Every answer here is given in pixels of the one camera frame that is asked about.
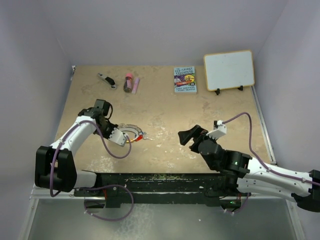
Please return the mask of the red key tag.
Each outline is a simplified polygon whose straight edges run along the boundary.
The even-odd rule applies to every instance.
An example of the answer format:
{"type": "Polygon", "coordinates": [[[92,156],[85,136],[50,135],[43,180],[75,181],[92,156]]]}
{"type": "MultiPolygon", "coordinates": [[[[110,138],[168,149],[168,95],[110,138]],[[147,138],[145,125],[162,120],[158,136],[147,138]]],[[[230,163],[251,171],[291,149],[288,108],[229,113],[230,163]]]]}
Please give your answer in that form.
{"type": "Polygon", "coordinates": [[[143,135],[139,135],[137,138],[136,138],[136,141],[140,141],[140,140],[143,140],[144,139],[144,136],[143,135]]]}

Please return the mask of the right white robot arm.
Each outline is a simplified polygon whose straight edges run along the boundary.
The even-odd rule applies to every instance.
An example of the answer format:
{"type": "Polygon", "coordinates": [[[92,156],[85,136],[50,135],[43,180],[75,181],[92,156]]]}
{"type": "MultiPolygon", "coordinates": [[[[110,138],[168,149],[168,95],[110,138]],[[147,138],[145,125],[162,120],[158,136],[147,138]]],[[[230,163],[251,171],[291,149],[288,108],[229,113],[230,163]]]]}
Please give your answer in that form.
{"type": "Polygon", "coordinates": [[[226,195],[260,193],[295,202],[299,208],[309,212],[320,211],[318,170],[288,170],[239,151],[223,149],[217,141],[226,133],[226,125],[217,121],[211,131],[195,125],[189,130],[179,131],[178,137],[183,146],[193,140],[190,150],[200,154],[210,170],[228,178],[222,183],[226,195]]]}

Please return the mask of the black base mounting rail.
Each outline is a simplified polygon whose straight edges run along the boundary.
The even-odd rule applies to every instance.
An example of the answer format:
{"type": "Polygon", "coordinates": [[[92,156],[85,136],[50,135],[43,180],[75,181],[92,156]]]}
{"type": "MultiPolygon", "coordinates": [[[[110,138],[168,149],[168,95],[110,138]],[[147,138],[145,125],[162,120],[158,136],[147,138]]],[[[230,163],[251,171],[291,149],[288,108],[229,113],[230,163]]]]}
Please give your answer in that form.
{"type": "Polygon", "coordinates": [[[104,197],[106,208],[121,204],[200,204],[237,209],[236,180],[220,173],[98,173],[92,190],[78,188],[76,197],[104,197]]]}

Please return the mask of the pink capped dark bottle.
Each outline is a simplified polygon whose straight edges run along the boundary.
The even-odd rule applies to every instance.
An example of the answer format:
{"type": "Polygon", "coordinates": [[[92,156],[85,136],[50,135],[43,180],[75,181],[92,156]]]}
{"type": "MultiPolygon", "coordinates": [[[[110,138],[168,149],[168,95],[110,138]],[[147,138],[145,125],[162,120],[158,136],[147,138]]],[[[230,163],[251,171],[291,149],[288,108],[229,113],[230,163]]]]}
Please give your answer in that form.
{"type": "Polygon", "coordinates": [[[132,80],[133,80],[133,75],[131,73],[127,73],[125,75],[125,82],[124,82],[124,85],[123,85],[123,90],[126,92],[126,93],[130,93],[132,91],[132,80]]]}

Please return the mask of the small whiteboard on stand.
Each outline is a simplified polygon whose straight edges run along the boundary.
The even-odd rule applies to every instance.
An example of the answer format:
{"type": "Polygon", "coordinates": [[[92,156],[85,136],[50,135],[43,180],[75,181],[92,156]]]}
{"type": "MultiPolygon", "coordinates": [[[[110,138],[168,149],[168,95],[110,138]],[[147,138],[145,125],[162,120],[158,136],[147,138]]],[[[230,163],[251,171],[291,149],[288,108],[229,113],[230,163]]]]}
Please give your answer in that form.
{"type": "Polygon", "coordinates": [[[203,57],[206,88],[217,95],[222,90],[255,85],[253,52],[249,49],[206,54],[203,57]]]}

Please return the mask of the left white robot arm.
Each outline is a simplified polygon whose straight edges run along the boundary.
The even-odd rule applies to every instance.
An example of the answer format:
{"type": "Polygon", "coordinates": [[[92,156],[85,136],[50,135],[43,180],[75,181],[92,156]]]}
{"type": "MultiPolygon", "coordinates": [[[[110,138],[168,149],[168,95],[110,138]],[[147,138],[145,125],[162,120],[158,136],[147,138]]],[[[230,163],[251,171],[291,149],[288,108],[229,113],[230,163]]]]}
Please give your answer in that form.
{"type": "Polygon", "coordinates": [[[40,146],[35,157],[35,185],[49,189],[52,197],[77,187],[85,187],[91,196],[101,194],[102,182],[96,179],[94,173],[82,177],[76,170],[74,156],[92,134],[98,134],[102,140],[121,147],[126,144],[124,133],[117,124],[110,122],[112,113],[111,103],[97,99],[93,107],[78,113],[75,122],[58,140],[49,146],[40,146]]]}

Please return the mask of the treehouse paperback book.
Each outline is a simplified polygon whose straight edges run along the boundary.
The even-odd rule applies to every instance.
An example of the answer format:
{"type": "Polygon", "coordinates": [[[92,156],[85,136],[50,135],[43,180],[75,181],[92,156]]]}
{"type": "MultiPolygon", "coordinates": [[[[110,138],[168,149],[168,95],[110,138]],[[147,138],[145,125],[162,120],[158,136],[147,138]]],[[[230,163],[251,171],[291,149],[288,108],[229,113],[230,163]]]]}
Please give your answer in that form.
{"type": "Polygon", "coordinates": [[[196,94],[198,92],[194,66],[174,67],[173,82],[175,94],[196,94]]]}

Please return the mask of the purple highlighter pen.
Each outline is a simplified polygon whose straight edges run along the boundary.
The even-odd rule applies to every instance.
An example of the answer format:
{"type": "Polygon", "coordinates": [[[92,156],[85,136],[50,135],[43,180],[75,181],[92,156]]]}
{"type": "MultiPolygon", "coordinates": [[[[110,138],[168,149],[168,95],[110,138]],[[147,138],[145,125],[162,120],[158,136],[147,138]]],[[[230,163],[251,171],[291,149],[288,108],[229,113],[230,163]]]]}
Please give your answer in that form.
{"type": "Polygon", "coordinates": [[[140,82],[140,79],[138,77],[136,77],[134,79],[133,87],[132,87],[132,90],[131,90],[132,94],[136,94],[136,92],[138,90],[139,82],[140,82]]]}

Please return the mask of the keyring yellow clip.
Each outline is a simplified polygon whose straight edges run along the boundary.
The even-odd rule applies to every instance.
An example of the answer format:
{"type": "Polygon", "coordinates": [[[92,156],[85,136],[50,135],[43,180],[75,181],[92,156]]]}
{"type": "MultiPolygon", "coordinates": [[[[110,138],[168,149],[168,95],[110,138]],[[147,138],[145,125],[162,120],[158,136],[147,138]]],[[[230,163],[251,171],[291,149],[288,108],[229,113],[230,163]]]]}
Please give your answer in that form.
{"type": "Polygon", "coordinates": [[[118,129],[121,130],[123,133],[132,133],[134,134],[134,138],[127,140],[127,144],[128,143],[133,143],[136,142],[136,139],[139,135],[145,135],[145,133],[143,132],[143,130],[134,124],[125,124],[125,123],[121,123],[118,125],[118,129]]]}

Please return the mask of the green key tag with key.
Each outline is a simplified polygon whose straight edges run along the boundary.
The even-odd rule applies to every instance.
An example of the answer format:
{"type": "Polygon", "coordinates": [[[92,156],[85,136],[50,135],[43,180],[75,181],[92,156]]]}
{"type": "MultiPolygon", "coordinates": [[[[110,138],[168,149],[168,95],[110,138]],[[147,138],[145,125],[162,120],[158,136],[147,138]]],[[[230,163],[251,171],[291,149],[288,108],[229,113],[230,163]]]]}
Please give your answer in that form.
{"type": "Polygon", "coordinates": [[[145,134],[145,135],[143,136],[143,139],[144,139],[144,140],[150,140],[150,141],[154,141],[154,140],[155,140],[154,138],[150,137],[148,134],[145,134]]]}

